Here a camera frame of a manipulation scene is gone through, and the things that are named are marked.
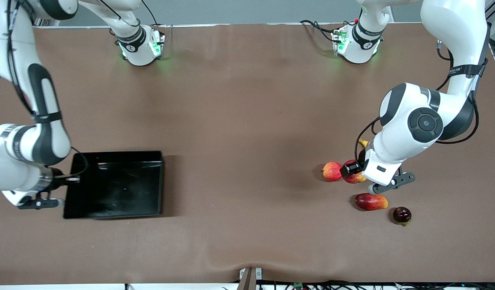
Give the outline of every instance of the red apple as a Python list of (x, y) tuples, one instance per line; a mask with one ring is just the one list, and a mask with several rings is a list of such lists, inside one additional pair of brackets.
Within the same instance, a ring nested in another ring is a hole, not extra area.
[(328, 162), (324, 165), (323, 172), (324, 178), (328, 181), (339, 181), (342, 178), (341, 174), (342, 165), (338, 162)]
[(389, 206), (389, 202), (384, 196), (372, 195), (370, 193), (360, 193), (355, 197), (355, 203), (360, 209), (366, 211), (386, 209)]
[[(354, 162), (355, 162), (355, 160), (351, 159), (351, 160), (346, 161), (346, 163), (344, 163), (344, 165), (349, 164), (349, 163), (354, 163)], [(362, 176), (361, 172), (358, 172), (355, 174), (350, 174), (349, 176), (342, 177), (342, 178), (344, 178), (345, 182), (351, 183), (351, 184), (360, 183), (360, 182), (364, 182), (367, 180), (367, 178)]]

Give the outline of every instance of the brown table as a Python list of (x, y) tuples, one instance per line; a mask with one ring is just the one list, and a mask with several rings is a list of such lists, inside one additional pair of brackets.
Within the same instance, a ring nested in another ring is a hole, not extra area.
[[(327, 183), (319, 168), (353, 157), (390, 88), (435, 88), (449, 64), (421, 24), (389, 25), (363, 65), (309, 31), (174, 28), (168, 59), (135, 67), (107, 29), (36, 29), (74, 146), (162, 150), (164, 214), (63, 220), (62, 209), (21, 211), (0, 194), (0, 284), (229, 282), (250, 265), (268, 280), (495, 281), (492, 59), (475, 137), (408, 160), (417, 181), (386, 194), (389, 209), (413, 212), (402, 227), (389, 210), (354, 208), (368, 183)], [(7, 122), (31, 123), (1, 81)]]

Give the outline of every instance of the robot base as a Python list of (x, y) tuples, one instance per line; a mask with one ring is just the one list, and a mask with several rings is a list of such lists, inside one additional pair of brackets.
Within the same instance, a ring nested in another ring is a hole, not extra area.
[(147, 37), (146, 41), (144, 41), (136, 52), (130, 52), (128, 46), (123, 48), (119, 44), (122, 50), (122, 57), (134, 66), (146, 66), (156, 59), (161, 59), (163, 55), (165, 35), (148, 25), (141, 25), (141, 27), (146, 31)]
[(347, 61), (354, 64), (363, 64), (371, 59), (376, 53), (380, 40), (373, 45), (372, 48), (363, 50), (353, 38), (352, 30), (355, 29), (354, 25), (345, 25), (332, 32), (332, 39), (338, 40), (340, 43), (333, 43), (335, 56), (343, 56)]

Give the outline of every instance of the black metal plate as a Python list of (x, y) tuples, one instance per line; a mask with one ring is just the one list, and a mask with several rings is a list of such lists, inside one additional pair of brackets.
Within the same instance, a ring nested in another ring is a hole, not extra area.
[[(75, 154), (71, 174), (81, 171)], [(160, 151), (83, 153), (89, 167), (70, 184), (63, 218), (124, 218), (161, 214), (164, 163)]]

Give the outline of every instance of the table surface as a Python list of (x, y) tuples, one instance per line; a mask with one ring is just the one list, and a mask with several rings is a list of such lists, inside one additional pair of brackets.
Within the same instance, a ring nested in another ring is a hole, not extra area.
[[(389, 89), (443, 81), (449, 64), (421, 24), (390, 24), (363, 65), (310, 26), (174, 28), (167, 58), (145, 67), (123, 61), (107, 29), (35, 36), (75, 147), (163, 151), (164, 213), (64, 220), (0, 194), (0, 284), (229, 282), (245, 266), (266, 280), (495, 281), (494, 62), (474, 138), (406, 161), (417, 180), (363, 212), (352, 200), (369, 182), (328, 183), (319, 169), (353, 157)], [(1, 123), (31, 123), (6, 81)], [(390, 221), (396, 206), (409, 226)]]

